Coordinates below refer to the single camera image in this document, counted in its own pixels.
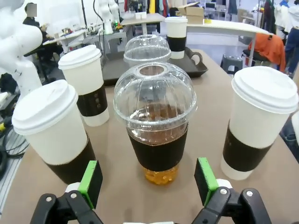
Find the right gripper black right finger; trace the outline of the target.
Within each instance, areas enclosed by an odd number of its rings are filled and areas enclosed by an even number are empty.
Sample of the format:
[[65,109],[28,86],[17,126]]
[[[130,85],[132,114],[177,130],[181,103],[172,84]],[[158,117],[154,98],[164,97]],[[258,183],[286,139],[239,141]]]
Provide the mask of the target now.
[[239,193],[229,181],[216,179],[206,157],[196,160],[194,178],[203,205],[194,224],[217,224],[222,217],[230,217],[235,224],[271,223],[260,193],[254,188]]

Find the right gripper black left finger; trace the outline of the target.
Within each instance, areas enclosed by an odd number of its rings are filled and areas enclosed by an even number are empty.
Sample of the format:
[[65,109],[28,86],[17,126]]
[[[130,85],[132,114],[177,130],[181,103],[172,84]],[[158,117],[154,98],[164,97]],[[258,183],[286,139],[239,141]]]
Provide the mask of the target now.
[[80,224],[103,223],[95,213],[102,181],[99,161],[89,161],[81,182],[68,185],[60,197],[50,193],[40,196],[30,222],[67,224],[76,220]]

